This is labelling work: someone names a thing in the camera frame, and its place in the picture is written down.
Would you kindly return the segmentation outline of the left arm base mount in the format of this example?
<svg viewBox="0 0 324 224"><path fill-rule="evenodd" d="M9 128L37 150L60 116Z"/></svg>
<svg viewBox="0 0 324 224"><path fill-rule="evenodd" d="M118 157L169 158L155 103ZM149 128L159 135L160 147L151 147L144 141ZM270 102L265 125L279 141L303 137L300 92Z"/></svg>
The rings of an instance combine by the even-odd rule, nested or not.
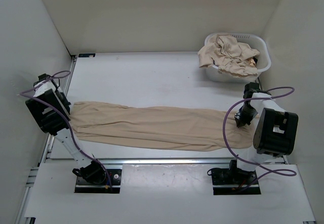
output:
<svg viewBox="0 0 324 224"><path fill-rule="evenodd" d="M107 169L111 185L106 187L107 178L101 177L98 181L86 181L82 176L77 173L76 174L76 182L75 182L75 193L80 194L119 194L120 186L122 181L122 169Z"/></svg>

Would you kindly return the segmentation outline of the beige trousers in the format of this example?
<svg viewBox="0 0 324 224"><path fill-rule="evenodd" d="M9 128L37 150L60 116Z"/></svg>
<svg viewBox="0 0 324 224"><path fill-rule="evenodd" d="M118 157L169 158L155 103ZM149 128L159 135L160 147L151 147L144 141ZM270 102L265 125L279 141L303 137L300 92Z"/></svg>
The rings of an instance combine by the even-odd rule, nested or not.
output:
<svg viewBox="0 0 324 224"><path fill-rule="evenodd" d="M134 108L103 102L74 103L70 124L78 139L103 144L181 151L234 149L253 143L250 126L236 127L234 113L179 107Z"/></svg>

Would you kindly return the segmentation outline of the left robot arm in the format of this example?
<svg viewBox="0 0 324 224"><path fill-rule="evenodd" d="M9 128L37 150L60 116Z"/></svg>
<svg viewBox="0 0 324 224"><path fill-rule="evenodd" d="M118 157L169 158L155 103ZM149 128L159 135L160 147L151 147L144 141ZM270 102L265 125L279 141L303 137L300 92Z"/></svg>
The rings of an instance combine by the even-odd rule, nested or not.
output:
<svg viewBox="0 0 324 224"><path fill-rule="evenodd" d="M109 176L103 164L87 154L77 141L70 125L70 102L60 87L60 80L70 71L54 75L46 73L38 77L33 88L21 92L25 104L39 128L58 140L72 156L78 168L72 172L91 184L109 184Z"/></svg>

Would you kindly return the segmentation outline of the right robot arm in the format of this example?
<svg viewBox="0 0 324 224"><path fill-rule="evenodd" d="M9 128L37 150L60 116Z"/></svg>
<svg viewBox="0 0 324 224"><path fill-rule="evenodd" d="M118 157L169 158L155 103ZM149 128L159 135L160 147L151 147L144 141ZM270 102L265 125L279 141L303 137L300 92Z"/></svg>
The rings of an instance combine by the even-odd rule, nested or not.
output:
<svg viewBox="0 0 324 224"><path fill-rule="evenodd" d="M294 149L298 120L296 113L281 108L268 91L256 82L245 85L244 104L235 113L236 127L250 125L259 116L253 135L253 145L242 157L230 162L227 177L235 184L247 181L256 167L271 157L290 155Z"/></svg>

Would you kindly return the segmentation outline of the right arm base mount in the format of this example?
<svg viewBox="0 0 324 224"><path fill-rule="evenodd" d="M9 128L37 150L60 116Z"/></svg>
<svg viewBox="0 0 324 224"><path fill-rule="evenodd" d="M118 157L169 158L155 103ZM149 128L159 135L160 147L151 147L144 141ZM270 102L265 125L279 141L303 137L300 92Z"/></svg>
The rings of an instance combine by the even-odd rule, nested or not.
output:
<svg viewBox="0 0 324 224"><path fill-rule="evenodd" d="M211 168L207 175L212 179L213 195L260 195L256 172Z"/></svg>

